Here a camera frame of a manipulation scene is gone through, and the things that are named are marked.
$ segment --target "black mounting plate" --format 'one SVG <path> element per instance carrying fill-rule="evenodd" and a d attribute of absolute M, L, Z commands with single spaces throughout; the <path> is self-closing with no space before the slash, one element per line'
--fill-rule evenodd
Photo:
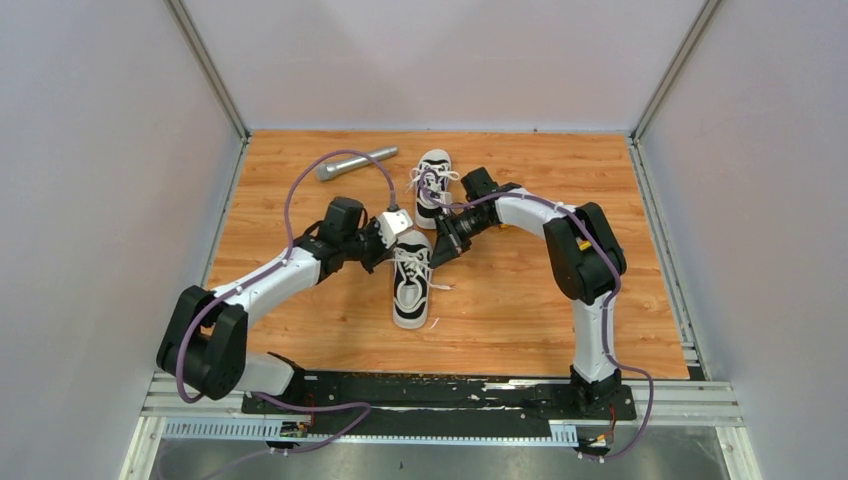
<path fill-rule="evenodd" d="M 360 435 L 421 435 L 475 437 L 546 437 L 548 420 L 635 420 L 630 387 L 622 385 L 611 401 L 592 411 L 578 407 L 577 392 L 568 378 L 489 377 L 468 375 L 387 374 L 307 371 L 302 405 L 330 406 L 354 401 L 375 407 L 421 407 L 449 410 L 374 409 L 357 426 Z M 520 379 L 521 383 L 509 384 Z M 242 412 L 273 415 L 280 410 L 262 400 L 244 397 Z M 335 433 L 360 411 L 316 414 L 311 433 Z"/>

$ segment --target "aluminum frame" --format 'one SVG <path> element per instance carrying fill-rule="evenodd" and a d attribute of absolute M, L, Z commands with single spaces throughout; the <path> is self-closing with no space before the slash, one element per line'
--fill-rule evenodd
<path fill-rule="evenodd" d="M 234 172 L 230 181 L 228 196 L 221 214 L 216 238 L 210 251 L 209 261 L 203 272 L 203 280 L 208 278 L 209 271 L 214 261 L 215 253 L 226 223 L 227 212 L 229 212 L 235 188 L 238 185 L 244 161 L 247 155 L 251 132 L 238 113 L 235 102 L 227 92 L 224 83 L 218 74 L 194 23 L 182 0 L 164 0 L 174 16 L 177 26 L 180 28 L 189 48 L 195 56 L 198 64 L 203 70 L 222 108 L 227 113 L 233 128 L 242 139 L 242 149 L 236 160 Z M 680 333 L 681 345 L 684 349 L 684 357 L 688 366 L 704 369 L 709 377 L 709 364 L 703 362 L 703 357 L 697 344 L 697 322 L 689 317 L 686 307 L 686 298 L 689 296 L 686 286 L 681 284 L 676 272 L 676 254 L 673 245 L 665 234 L 665 217 L 661 206 L 656 202 L 652 185 L 652 176 L 644 161 L 641 147 L 641 139 L 649 128 L 656 112 L 661 108 L 666 94 L 672 88 L 678 73 L 685 66 L 690 54 L 704 34 L 706 27 L 713 18 L 714 13 L 722 3 L 722 0 L 705 0 L 704 4 L 694 20 L 692 27 L 687 33 L 684 41 L 674 56 L 668 70 L 657 86 L 645 111 L 639 119 L 636 128 L 630 133 L 628 148 L 633 163 L 639 190 L 645 206 L 646 216 L 651 228 L 651 236 L 657 250 L 663 278 L 666 283 L 667 292 L 671 301 L 672 310 Z M 492 384 L 492 388 L 514 388 L 516 382 L 562 382 L 564 380 L 512 380 L 507 384 Z M 637 411 L 644 415 L 647 401 L 647 382 L 625 381 L 633 389 Z M 725 463 L 733 480 L 761 478 L 756 459 L 753 456 L 747 430 L 744 426 L 739 406 L 736 402 L 731 385 L 727 382 L 695 382 L 695 381 L 667 381 L 656 382 L 656 398 L 654 412 L 651 418 L 651 426 L 711 426 L 716 428 L 716 433 L 722 444 Z M 183 403 L 176 394 L 176 384 L 173 377 L 163 373 L 156 373 L 151 382 L 150 389 L 142 407 L 139 421 L 136 426 L 132 443 L 128 449 L 127 456 L 121 470 L 122 479 L 147 479 L 154 465 L 154 459 L 158 450 L 159 442 L 165 434 L 165 429 L 170 421 L 179 421 L 183 424 L 215 425 L 232 427 L 224 431 L 223 438 L 237 438 L 238 435 L 227 436 L 226 432 L 244 432 L 239 426 L 249 426 L 256 422 L 280 422 L 280 421 L 308 421 L 307 415 L 283 414 L 280 415 L 246 415 L 241 410 L 241 395 L 230 394 L 220 401 L 212 402 L 203 399 L 195 404 Z M 640 419 L 622 424 L 638 425 Z M 604 424 L 602 421 L 552 421 L 552 436 L 550 441 L 541 441 L 541 444 L 550 445 L 561 440 L 557 432 L 565 431 L 569 426 L 596 426 Z M 381 436 L 351 435 L 344 441 L 357 443 L 392 443 L 392 442 L 426 442 L 426 443 L 448 443 L 448 444 L 474 444 L 476 440 L 468 438 L 447 437 L 417 437 L 412 438 L 389 438 Z M 501 443 L 509 444 L 510 441 L 521 441 L 517 439 L 503 439 Z"/>

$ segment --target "shoelace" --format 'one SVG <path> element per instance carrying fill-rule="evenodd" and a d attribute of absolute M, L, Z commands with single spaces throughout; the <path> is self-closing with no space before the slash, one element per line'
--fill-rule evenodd
<path fill-rule="evenodd" d="M 440 178 L 448 178 L 453 181 L 459 180 L 459 172 L 455 172 L 453 170 L 448 170 L 447 165 L 424 165 L 423 167 L 415 167 L 409 171 L 410 182 L 406 186 L 406 191 L 412 190 L 416 185 L 418 185 L 418 180 L 421 179 L 421 175 L 424 170 L 429 170 L 432 172 L 435 177 L 427 179 L 427 186 L 436 192 L 440 192 L 442 186 L 439 184 Z"/>
<path fill-rule="evenodd" d="M 430 276 L 433 273 L 433 269 L 414 253 L 410 253 L 402 248 L 396 248 L 395 258 L 390 259 L 389 261 L 399 263 L 400 268 L 402 268 L 408 276 L 420 275 L 424 277 L 424 281 L 427 282 L 427 285 L 433 288 L 437 288 L 439 290 L 453 290 L 451 285 L 440 285 L 438 283 L 430 282 Z"/>

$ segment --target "gray microphone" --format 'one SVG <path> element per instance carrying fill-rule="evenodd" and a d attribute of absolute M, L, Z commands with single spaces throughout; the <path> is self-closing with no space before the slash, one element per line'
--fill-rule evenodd
<path fill-rule="evenodd" d="M 368 152 L 368 155 L 374 157 L 374 160 L 382 162 L 387 158 L 391 158 L 397 155 L 397 151 L 397 147 L 383 147 L 378 148 L 373 152 Z M 338 177 L 343 173 L 351 172 L 353 170 L 356 170 L 357 168 L 362 168 L 365 165 L 370 164 L 371 162 L 368 161 L 367 158 L 355 155 L 353 157 L 345 158 L 337 162 L 322 163 L 321 165 L 318 165 L 318 168 L 315 169 L 315 174 L 318 176 L 318 180 L 326 182 L 328 180 L 332 180 Z"/>

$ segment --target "metal floor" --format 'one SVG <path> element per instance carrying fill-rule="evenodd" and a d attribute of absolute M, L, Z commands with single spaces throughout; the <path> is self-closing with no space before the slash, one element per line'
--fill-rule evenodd
<path fill-rule="evenodd" d="M 616 442 L 623 445 L 634 433 L 635 428 L 619 427 Z M 245 454 L 265 448 L 263 442 L 254 441 L 166 440 L 160 444 L 158 468 L 154 468 L 150 478 L 200 479 Z M 288 458 L 255 458 L 215 477 L 244 478 L 721 480 L 730 476 L 714 428 L 653 427 L 629 455 L 604 465 L 579 460 L 571 449 L 555 447 L 339 443 Z"/>

